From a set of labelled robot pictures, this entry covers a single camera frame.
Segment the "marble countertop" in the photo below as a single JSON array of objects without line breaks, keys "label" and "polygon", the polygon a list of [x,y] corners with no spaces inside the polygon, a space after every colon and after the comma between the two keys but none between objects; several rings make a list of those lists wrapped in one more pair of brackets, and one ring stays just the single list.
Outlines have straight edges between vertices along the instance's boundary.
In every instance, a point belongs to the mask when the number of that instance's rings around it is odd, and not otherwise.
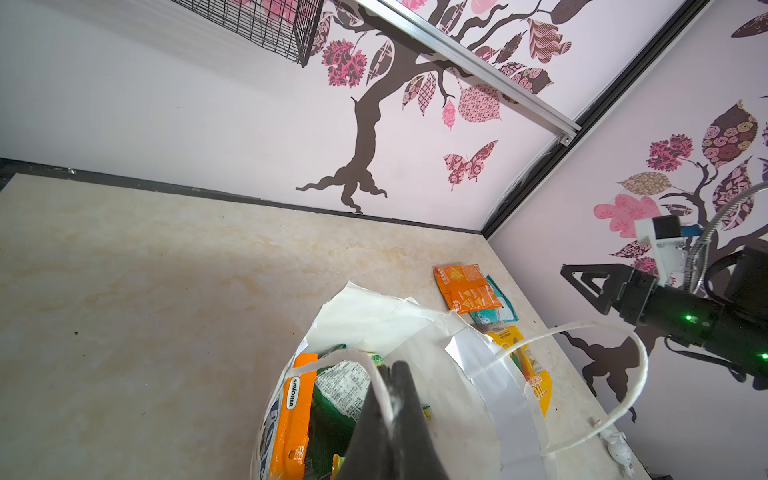
[{"label": "marble countertop", "polygon": [[[0,225],[3,478],[247,478],[267,396],[348,280],[446,310],[432,268],[477,263],[545,329],[469,233],[20,174]],[[551,441],[605,417],[553,339],[531,349]],[[599,439],[558,471],[622,478]]]}]

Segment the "wire mesh basket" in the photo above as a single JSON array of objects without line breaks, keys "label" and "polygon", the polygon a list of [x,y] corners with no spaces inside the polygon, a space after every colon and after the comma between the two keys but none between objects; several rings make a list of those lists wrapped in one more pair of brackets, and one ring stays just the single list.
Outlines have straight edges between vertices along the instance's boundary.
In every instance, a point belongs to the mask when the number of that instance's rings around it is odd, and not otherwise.
[{"label": "wire mesh basket", "polygon": [[306,66],[323,0],[171,0]]}]

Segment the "aluminum rail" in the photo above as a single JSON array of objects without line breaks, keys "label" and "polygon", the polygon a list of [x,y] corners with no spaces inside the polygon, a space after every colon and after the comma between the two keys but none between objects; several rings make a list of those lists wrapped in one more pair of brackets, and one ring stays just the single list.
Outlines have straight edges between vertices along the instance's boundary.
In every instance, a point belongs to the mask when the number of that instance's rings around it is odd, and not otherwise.
[{"label": "aluminum rail", "polygon": [[488,62],[463,47],[434,25],[411,12],[396,0],[356,0],[368,11],[378,15],[393,27],[413,37],[455,63],[464,71],[475,75],[485,83],[500,90],[521,106],[539,117],[547,127],[562,132],[561,143],[568,145],[581,127],[555,110],[550,104],[514,83],[506,75],[493,68]]}]

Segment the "orange package with savoria text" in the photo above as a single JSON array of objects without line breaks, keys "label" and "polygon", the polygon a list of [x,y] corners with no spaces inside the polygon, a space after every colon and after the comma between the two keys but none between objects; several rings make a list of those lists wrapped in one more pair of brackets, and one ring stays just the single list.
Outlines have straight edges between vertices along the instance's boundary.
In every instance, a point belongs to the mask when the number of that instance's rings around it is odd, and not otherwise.
[{"label": "orange package with savoria text", "polygon": [[[317,355],[300,353],[294,367],[305,366],[317,360]],[[310,406],[317,372],[308,372],[289,378],[283,386],[280,419],[274,438],[269,480],[302,480],[304,456],[310,442]]]},{"label": "orange package with savoria text", "polygon": [[449,307],[458,313],[502,307],[477,265],[438,266],[435,280]]}]

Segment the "black wall edge trim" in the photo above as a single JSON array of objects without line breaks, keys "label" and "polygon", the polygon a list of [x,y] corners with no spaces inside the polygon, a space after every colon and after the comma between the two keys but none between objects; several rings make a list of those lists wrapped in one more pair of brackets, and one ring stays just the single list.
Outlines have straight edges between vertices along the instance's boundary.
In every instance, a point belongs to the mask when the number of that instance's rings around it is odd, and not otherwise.
[{"label": "black wall edge trim", "polygon": [[584,135],[592,129],[608,109],[618,101],[627,89],[646,71],[650,65],[674,41],[683,29],[693,20],[710,0],[687,0],[670,17],[667,23],[645,45],[632,62],[621,72],[616,80],[605,89],[592,105],[576,119],[581,130],[567,147],[557,144],[533,166],[528,176],[499,204],[491,218],[482,229],[485,238],[489,238],[507,220],[533,190],[554,170],[563,157],[578,144]]},{"label": "black wall edge trim", "polygon": [[299,210],[302,212],[311,212],[313,214],[336,215],[338,217],[359,218],[362,220],[373,220],[384,223],[397,223],[398,225],[410,225],[412,227],[434,228],[437,230],[448,230],[452,232],[473,233],[479,235],[477,230],[466,228],[446,227],[443,225],[432,225],[431,223],[413,222],[410,220],[397,220],[394,218],[374,217],[372,215],[353,214],[352,212],[339,212],[335,210],[326,210],[324,208],[304,207],[301,205],[282,204],[269,200],[262,200],[255,197],[246,197],[244,195],[228,194],[216,190],[206,190],[196,187],[185,187],[184,185],[166,184],[150,180],[140,180],[137,178],[122,177],[120,175],[100,174],[87,170],[71,170],[63,167],[52,167],[51,165],[34,164],[31,162],[10,160],[0,158],[0,190],[8,184],[14,174],[36,175],[39,177],[60,178],[65,180],[76,180],[88,184],[109,185],[111,187],[133,188],[135,190],[148,190],[160,192],[162,194],[186,195],[188,197],[209,198],[212,200],[223,200],[227,202],[236,202],[239,204],[264,205],[266,207],[285,208],[287,210]]}]

